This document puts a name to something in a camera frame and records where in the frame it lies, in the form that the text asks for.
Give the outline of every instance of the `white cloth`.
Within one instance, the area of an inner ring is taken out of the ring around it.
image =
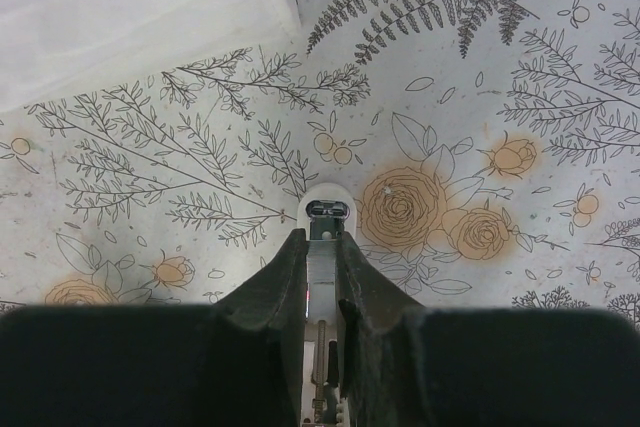
[[[289,38],[292,0],[0,0],[0,111]]]

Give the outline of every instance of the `orange flower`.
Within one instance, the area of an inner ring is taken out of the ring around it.
[[[504,219],[486,209],[450,210],[442,217],[442,227],[451,247],[472,260],[491,259],[509,240]]]
[[[390,170],[364,191],[362,233],[378,245],[415,258],[445,210],[445,193],[437,177],[408,167]]]
[[[489,168],[492,168],[493,172],[498,171],[499,174],[515,176],[520,176],[529,170],[538,155],[535,146],[530,141],[520,139],[508,142],[508,138],[497,151],[492,150],[483,152],[483,154],[489,157],[491,161]]]
[[[90,284],[84,280],[70,280],[56,285],[45,298],[46,304],[115,304],[118,299],[97,285]]]
[[[151,267],[154,280],[170,287],[183,287],[193,280],[195,269],[184,257],[163,259],[158,265]]]

